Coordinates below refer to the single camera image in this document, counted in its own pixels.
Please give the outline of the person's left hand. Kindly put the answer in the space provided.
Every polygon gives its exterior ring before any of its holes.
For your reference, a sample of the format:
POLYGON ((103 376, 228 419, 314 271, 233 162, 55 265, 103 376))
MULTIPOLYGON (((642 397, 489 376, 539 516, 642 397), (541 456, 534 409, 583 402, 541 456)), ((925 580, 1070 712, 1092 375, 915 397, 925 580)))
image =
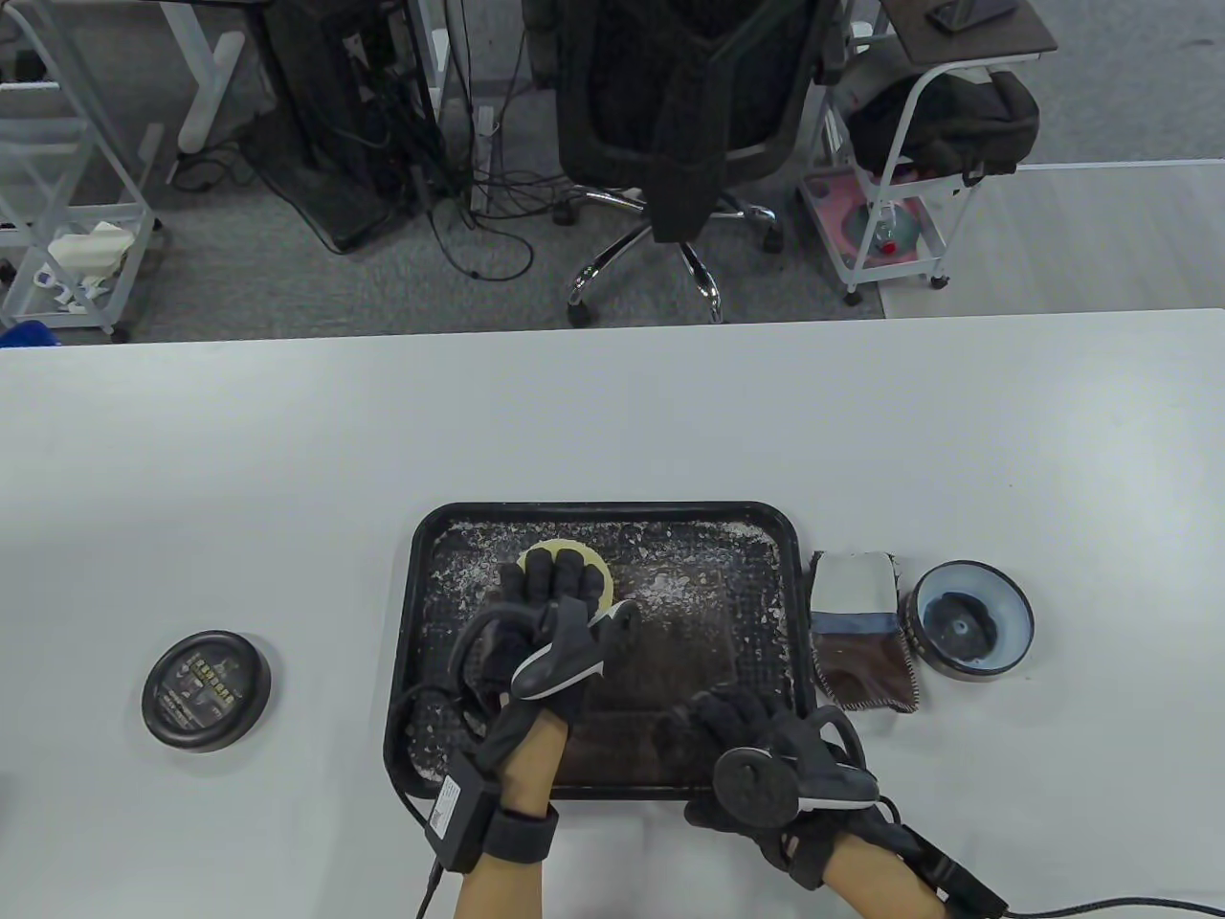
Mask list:
POLYGON ((456 638, 448 660, 457 713, 467 727, 481 724, 478 770, 499 770, 543 713, 572 727, 590 683, 625 668, 639 605, 609 600, 611 586, 590 551, 568 543, 540 544, 500 565, 499 589, 456 638))

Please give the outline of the person's right hand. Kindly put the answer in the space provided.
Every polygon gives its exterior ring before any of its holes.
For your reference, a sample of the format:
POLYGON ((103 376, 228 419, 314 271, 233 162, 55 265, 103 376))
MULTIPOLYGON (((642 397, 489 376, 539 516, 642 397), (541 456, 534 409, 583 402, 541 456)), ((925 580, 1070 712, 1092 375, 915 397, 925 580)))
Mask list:
POLYGON ((903 859, 922 852, 842 709, 802 717, 778 695, 719 685, 662 716, 652 743, 662 765, 708 787, 685 805, 691 826, 753 841, 806 890, 823 883, 843 834, 903 859))

